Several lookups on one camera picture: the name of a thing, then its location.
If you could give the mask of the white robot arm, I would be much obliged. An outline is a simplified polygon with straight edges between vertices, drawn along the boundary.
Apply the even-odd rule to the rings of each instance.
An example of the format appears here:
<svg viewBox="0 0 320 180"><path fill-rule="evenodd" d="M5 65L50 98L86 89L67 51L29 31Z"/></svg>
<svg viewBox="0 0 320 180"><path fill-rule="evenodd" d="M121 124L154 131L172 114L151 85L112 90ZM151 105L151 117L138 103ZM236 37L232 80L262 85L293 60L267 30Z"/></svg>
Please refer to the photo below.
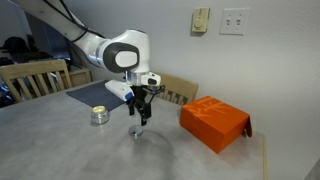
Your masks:
<svg viewBox="0 0 320 180"><path fill-rule="evenodd" d="M126 101L134 106L141 117L141 125L151 116L151 105L142 92L147 86L158 86L161 77L150 71L150 43L148 35L128 29L108 39L82 23L63 0L8 0L28 14L54 28L85 54L88 61L113 73L124 73L125 81L110 80L108 90L126 88L132 94Z"/></svg>

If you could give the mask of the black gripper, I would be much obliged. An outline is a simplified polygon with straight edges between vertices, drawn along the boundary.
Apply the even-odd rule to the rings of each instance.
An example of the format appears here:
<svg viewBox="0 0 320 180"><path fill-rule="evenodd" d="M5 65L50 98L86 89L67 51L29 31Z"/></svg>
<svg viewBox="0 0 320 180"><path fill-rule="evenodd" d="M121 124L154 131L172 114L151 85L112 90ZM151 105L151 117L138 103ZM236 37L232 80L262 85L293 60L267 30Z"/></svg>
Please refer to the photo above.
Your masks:
<svg viewBox="0 0 320 180"><path fill-rule="evenodd" d="M127 101L129 115L134 115L134 108L137 108L141 116L141 126L147 125L148 116L151 115L151 104L145 101L147 96L146 86L132 86L134 97Z"/></svg>

